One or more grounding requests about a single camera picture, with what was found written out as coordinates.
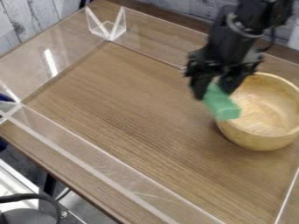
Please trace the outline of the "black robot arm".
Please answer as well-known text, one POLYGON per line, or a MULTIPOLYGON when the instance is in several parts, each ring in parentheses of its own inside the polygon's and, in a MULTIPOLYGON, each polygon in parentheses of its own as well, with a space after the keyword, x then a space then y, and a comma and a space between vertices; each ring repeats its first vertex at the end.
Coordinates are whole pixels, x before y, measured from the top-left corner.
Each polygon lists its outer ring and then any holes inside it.
POLYGON ((219 9, 210 28, 207 44, 188 53, 184 75, 198 100, 204 98, 208 85, 232 94, 244 79, 255 73, 267 47, 256 42, 266 30, 284 25, 292 16, 295 0, 238 0, 219 9))

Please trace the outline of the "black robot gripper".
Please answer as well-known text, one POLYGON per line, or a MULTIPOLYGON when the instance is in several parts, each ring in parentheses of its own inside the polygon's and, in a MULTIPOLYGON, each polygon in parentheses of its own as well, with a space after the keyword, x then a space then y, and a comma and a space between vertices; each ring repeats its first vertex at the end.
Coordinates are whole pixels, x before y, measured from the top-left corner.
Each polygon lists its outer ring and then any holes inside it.
POLYGON ((188 53, 184 75, 200 101, 208 85, 220 76, 219 87, 227 95, 254 73, 260 56, 255 43, 266 29, 266 17, 256 11, 220 11, 210 28, 207 44, 188 53))

